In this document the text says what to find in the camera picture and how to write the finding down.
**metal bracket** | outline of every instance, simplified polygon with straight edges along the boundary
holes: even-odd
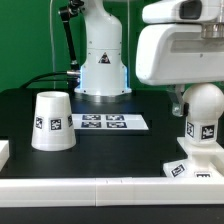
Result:
[[[174,116],[182,117],[187,115],[188,104],[183,101],[182,93],[184,92],[185,85],[169,85],[167,92],[171,101],[173,102],[172,113]]]

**black table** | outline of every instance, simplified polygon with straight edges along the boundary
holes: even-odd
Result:
[[[75,99],[73,113],[141,114],[149,130],[75,130],[76,145],[62,152],[31,147],[38,89],[0,94],[0,139],[9,139],[10,158],[0,178],[162,177],[164,162],[186,158],[176,138],[184,136],[185,118],[171,114],[166,92],[134,91],[119,103]],[[218,143],[223,145],[223,118]],[[224,206],[117,206],[2,208],[2,223],[223,223]]]

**green wall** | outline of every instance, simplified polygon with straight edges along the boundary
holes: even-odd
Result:
[[[142,85],[135,76],[135,56],[137,40],[145,24],[141,13],[150,0],[130,2],[130,83],[133,89],[152,88]],[[53,30],[55,40],[56,70],[69,69],[69,55],[63,25],[58,9],[67,5],[66,0],[54,0]],[[127,4],[106,2],[105,8],[118,17],[123,25],[122,60],[128,66],[127,46]],[[53,71],[50,41],[50,0],[1,0],[0,13],[0,91],[17,88],[29,79]],[[77,58],[85,60],[85,26],[82,16],[71,21]],[[31,87],[53,87],[53,83],[32,84]]]

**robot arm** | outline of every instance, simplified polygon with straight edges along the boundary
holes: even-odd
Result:
[[[143,9],[151,25],[139,37],[136,75],[144,84],[169,85],[174,115],[184,115],[182,85],[224,80],[222,3],[163,0]]]

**upside-down cup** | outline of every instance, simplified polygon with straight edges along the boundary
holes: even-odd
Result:
[[[32,146],[42,151],[60,151],[76,144],[69,95],[50,91],[37,94]]]

